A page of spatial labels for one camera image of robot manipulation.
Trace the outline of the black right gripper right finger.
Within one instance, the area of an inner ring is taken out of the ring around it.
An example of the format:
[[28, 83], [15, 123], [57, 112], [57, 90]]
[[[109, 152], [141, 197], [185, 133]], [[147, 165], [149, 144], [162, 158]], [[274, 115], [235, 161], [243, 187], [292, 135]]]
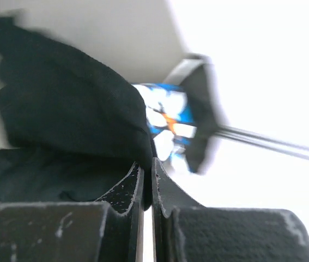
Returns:
[[155, 261], [309, 261], [309, 235], [284, 209], [212, 208], [152, 162]]

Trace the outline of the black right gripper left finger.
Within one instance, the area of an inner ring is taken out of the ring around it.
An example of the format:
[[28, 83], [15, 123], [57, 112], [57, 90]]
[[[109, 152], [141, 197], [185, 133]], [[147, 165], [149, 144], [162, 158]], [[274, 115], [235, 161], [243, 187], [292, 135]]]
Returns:
[[144, 172], [93, 202], [0, 204], [0, 261], [141, 261]]

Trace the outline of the black t shirt flower print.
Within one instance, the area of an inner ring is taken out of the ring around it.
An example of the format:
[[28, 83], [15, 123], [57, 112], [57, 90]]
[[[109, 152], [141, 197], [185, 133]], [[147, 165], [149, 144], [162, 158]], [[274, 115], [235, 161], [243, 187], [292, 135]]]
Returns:
[[0, 149], [0, 203], [94, 201], [138, 164], [144, 205], [152, 204], [152, 159], [160, 135], [180, 123], [197, 173], [220, 130], [210, 100], [209, 64], [191, 54], [170, 85], [132, 85], [110, 67], [47, 35], [0, 17], [0, 118], [9, 149]]

